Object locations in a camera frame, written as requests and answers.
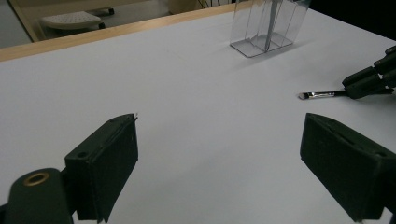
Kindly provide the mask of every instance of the brass insert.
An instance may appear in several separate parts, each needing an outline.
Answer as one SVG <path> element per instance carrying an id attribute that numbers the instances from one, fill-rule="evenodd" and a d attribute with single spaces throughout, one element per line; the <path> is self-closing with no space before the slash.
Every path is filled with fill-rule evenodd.
<path id="1" fill-rule="evenodd" d="M 27 187 L 39 185 L 44 181 L 46 181 L 49 177 L 50 177 L 49 173 L 36 173 L 24 179 L 23 185 Z"/>

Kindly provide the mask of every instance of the clear plastic container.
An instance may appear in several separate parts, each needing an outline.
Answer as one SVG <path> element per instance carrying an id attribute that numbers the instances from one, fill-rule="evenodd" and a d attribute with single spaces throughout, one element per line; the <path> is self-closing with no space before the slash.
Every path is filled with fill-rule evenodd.
<path id="1" fill-rule="evenodd" d="M 294 42 L 311 0 L 237 0 L 231 46 L 254 57 Z"/>

